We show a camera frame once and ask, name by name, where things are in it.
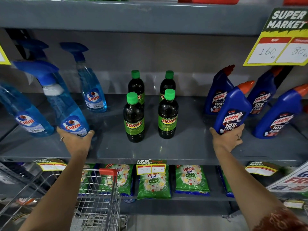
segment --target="upper shelf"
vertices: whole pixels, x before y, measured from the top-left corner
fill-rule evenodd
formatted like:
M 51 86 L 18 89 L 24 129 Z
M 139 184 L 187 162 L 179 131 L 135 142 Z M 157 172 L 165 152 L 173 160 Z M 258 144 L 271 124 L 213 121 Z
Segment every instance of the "upper shelf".
M 256 36 L 272 10 L 261 4 L 0 0 L 0 27 Z
M 131 143 L 123 124 L 125 95 L 106 94 L 108 111 L 102 114 L 87 110 L 81 94 L 72 96 L 82 108 L 91 128 L 95 130 L 88 163 L 135 164 L 137 159 L 167 159 L 168 164 L 219 165 L 209 131 L 216 116 L 207 115 L 205 121 L 202 117 L 205 97 L 176 97 L 179 103 L 179 120 L 175 136 L 165 140 L 158 135 L 158 96 L 147 95 L 145 137 L 140 143 Z M 38 108 L 54 124 L 49 103 L 45 101 Z M 278 165 L 299 166 L 308 160 L 308 140 L 292 125 L 287 125 L 274 139 L 264 140 L 252 136 L 252 128 L 260 117 L 245 121 L 246 127 L 242 135 L 244 144 L 232 151 L 242 164 L 263 160 Z M 57 133 L 45 138 L 33 138 L 18 126 L 0 142 L 0 160 L 29 162 L 44 158 L 70 158 Z

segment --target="shopping cart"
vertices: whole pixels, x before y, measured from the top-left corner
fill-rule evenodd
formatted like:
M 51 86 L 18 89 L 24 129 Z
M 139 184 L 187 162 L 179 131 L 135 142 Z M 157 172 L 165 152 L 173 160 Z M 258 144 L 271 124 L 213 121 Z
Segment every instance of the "shopping cart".
M 36 175 L 0 211 L 0 231 L 10 230 L 8 227 L 16 220 L 16 217 L 27 217 L 25 214 L 29 214 L 33 209 L 33 206 L 29 204 L 39 201 L 38 195 L 43 196 L 60 173 L 60 171 L 49 171 Z M 121 199 L 116 183 L 117 171 L 115 169 L 83 169 L 71 231 L 123 230 L 121 228 L 126 225 L 127 216 L 119 214 Z

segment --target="orange cap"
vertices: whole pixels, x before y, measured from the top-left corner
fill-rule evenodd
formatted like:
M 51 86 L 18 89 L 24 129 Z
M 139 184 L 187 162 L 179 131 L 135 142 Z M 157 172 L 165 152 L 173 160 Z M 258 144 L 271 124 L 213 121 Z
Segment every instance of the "orange cap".
M 274 77 L 279 75 L 279 73 L 282 71 L 283 66 L 273 66 L 269 71 L 274 74 Z
M 231 66 L 227 66 L 225 68 L 223 68 L 222 70 L 224 71 L 224 73 L 229 76 L 231 74 L 231 72 L 233 71 L 235 65 L 231 65 Z
M 299 86 L 297 86 L 293 89 L 295 91 L 297 91 L 303 97 L 308 93 L 308 83 L 305 83 L 303 85 L 299 85 Z
M 305 105 L 305 106 L 303 107 L 303 111 L 304 111 L 305 113 L 308 113 L 308 105 Z
M 244 82 L 244 83 L 237 85 L 237 87 L 242 91 L 242 93 L 246 94 L 250 91 L 254 82 L 255 82 L 254 80 L 247 81 L 247 82 Z

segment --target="dark liquid bottle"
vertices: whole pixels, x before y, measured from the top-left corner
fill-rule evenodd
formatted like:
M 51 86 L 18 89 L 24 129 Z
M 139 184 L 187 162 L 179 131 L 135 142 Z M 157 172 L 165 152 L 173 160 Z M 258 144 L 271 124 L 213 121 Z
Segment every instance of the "dark liquid bottle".
M 173 71 L 167 70 L 165 79 L 160 84 L 160 97 L 159 102 L 164 99 L 166 89 L 175 90 L 175 81 L 173 80 Z
M 126 135 L 129 141 L 138 143 L 144 138 L 144 109 L 136 93 L 130 92 L 126 98 L 127 104 L 123 109 Z
M 174 97 L 175 90 L 167 89 L 165 99 L 158 106 L 158 133 L 163 139 L 170 139 L 175 134 L 179 105 Z
M 128 84 L 128 92 L 135 92 L 138 95 L 138 102 L 144 108 L 144 83 L 140 78 L 139 70 L 132 70 L 132 80 Z

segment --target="bottle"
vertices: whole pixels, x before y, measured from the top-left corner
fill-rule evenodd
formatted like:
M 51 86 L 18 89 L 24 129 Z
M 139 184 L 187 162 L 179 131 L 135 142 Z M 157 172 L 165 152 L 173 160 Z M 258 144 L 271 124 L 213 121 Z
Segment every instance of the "bottle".
M 46 137 L 53 134 L 55 129 L 28 98 L 4 82 L 0 82 L 0 102 L 9 114 L 14 116 L 17 123 L 33 137 Z
M 170 139 L 175 134 L 179 105 L 174 97 L 175 90 L 166 89 L 164 99 L 158 105 L 158 133 L 163 139 Z
M 32 60 L 42 60 L 45 62 L 49 62 L 46 54 L 44 53 L 44 49 L 49 48 L 49 46 L 47 44 L 45 44 L 42 41 L 39 40 L 35 40 L 35 39 L 22 39 L 22 40 L 17 40 L 17 43 L 19 45 L 21 45 L 22 47 L 24 47 L 25 49 L 28 49 L 30 52 L 30 58 Z M 61 75 L 56 72 L 53 73 L 53 76 L 55 77 L 56 81 L 58 84 L 61 85 L 61 87 L 67 92 L 69 93 L 69 90 L 63 80 L 63 78 L 61 77 Z
M 271 139 L 302 111 L 301 99 L 308 93 L 308 83 L 283 93 L 262 117 L 252 134 L 259 139 Z
M 138 95 L 129 92 L 126 95 L 127 104 L 123 109 L 124 125 L 128 140 L 138 143 L 144 138 L 144 109 L 138 102 Z
M 173 71 L 172 70 L 166 71 L 165 79 L 160 84 L 159 102 L 161 102 L 163 99 L 165 99 L 164 95 L 165 95 L 166 89 L 175 90 L 175 81 L 173 80 Z
M 228 79 L 234 67 L 235 65 L 227 66 L 214 76 L 212 86 L 206 97 L 204 113 L 217 115 L 220 111 L 228 92 L 234 88 Z
M 69 133 L 85 136 L 89 131 L 89 125 L 78 105 L 70 94 L 56 83 L 52 73 L 59 68 L 44 61 L 13 62 L 17 69 L 32 74 L 43 87 L 45 96 L 51 104 L 56 115 L 56 124 Z
M 282 69 L 283 66 L 274 66 L 257 80 L 256 85 L 247 97 L 247 100 L 252 105 L 250 116 L 259 114 L 273 95 L 275 95 L 277 88 L 274 83 L 274 78 L 281 72 Z
M 76 68 L 81 81 L 82 95 L 87 108 L 95 113 L 105 112 L 107 110 L 107 104 L 102 87 L 94 71 L 87 66 L 86 59 L 83 55 L 83 52 L 89 49 L 80 43 L 74 42 L 61 42 L 60 46 L 63 50 L 73 54 L 75 58 Z
M 139 70 L 132 70 L 132 80 L 128 84 L 128 92 L 135 92 L 138 95 L 138 102 L 144 108 L 144 83 L 140 78 Z
M 214 124 L 214 129 L 218 134 L 231 131 L 243 124 L 252 110 L 252 105 L 245 94 L 249 92 L 253 84 L 254 81 L 241 83 L 227 94 Z

